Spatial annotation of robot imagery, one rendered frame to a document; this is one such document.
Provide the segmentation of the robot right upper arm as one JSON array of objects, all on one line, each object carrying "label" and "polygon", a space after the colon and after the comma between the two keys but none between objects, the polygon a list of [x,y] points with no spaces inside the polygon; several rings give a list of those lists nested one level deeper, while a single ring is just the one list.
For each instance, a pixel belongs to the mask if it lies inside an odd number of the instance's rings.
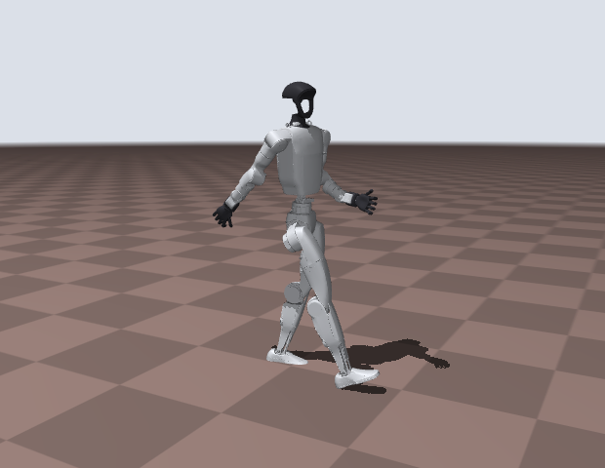
[{"label": "robot right upper arm", "polygon": [[271,163],[277,153],[282,152],[287,147],[291,139],[292,137],[287,130],[273,130],[265,136],[262,148],[251,167],[254,169],[254,176],[249,183],[254,185],[264,183],[266,177],[266,173],[263,172],[264,169]]}]

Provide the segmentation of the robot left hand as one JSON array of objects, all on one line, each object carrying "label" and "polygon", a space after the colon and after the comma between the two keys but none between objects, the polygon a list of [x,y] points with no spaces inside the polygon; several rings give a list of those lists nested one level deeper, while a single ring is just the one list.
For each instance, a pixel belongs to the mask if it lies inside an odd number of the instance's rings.
[{"label": "robot left hand", "polygon": [[378,200],[378,197],[371,197],[368,196],[369,194],[371,194],[374,190],[371,189],[370,191],[368,191],[366,194],[362,193],[362,194],[358,194],[358,193],[354,193],[354,192],[348,192],[349,194],[353,194],[352,198],[351,198],[351,204],[346,203],[349,206],[352,207],[358,207],[361,211],[368,213],[368,215],[372,215],[373,212],[369,211],[368,209],[371,210],[375,210],[375,207],[372,207],[371,205],[377,205],[376,202],[372,202],[372,200]]}]

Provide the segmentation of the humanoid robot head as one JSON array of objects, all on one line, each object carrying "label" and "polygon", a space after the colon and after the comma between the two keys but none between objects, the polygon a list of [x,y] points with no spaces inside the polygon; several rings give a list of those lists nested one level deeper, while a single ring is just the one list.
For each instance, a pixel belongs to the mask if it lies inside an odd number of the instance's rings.
[{"label": "humanoid robot head", "polygon": [[[290,122],[290,126],[293,122],[299,122],[300,125],[295,127],[300,128],[309,128],[309,126],[305,123],[305,118],[309,118],[313,112],[313,98],[316,94],[316,90],[305,82],[294,82],[289,84],[282,93],[282,98],[292,98],[293,102],[296,104],[298,113],[292,114],[292,119]],[[309,101],[309,110],[304,113],[301,102],[303,99],[308,99]],[[289,127],[289,124],[287,125]]]}]

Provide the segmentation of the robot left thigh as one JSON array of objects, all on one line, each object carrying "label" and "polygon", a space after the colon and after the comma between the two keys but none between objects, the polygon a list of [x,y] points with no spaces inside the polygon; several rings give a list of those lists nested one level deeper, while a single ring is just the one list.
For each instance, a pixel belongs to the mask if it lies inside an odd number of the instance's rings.
[{"label": "robot left thigh", "polygon": [[[323,223],[316,220],[315,230],[312,233],[317,243],[319,244],[322,252],[325,252],[325,231]],[[303,253],[303,251],[302,251]],[[293,282],[289,284],[284,291],[284,295],[286,299],[291,303],[299,303],[302,301],[307,294],[311,291],[312,287],[310,286],[308,280],[303,274],[303,270],[300,266],[301,272],[301,281]]]}]

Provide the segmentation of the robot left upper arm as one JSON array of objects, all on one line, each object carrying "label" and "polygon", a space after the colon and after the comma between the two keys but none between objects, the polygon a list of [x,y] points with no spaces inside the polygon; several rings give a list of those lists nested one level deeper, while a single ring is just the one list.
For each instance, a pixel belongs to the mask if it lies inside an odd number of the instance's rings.
[{"label": "robot left upper arm", "polygon": [[[326,160],[327,160],[327,150],[328,150],[328,145],[329,145],[330,140],[331,140],[331,135],[330,135],[330,132],[327,131],[327,130],[324,130],[324,129],[320,129],[320,130],[321,130],[321,132],[323,134],[323,148],[324,148],[324,151],[323,151],[323,167],[324,167],[324,165],[326,163]],[[329,174],[326,171],[323,170],[322,171],[321,185],[324,185],[325,182],[326,182],[326,180],[328,180],[328,179],[329,179]]]}]

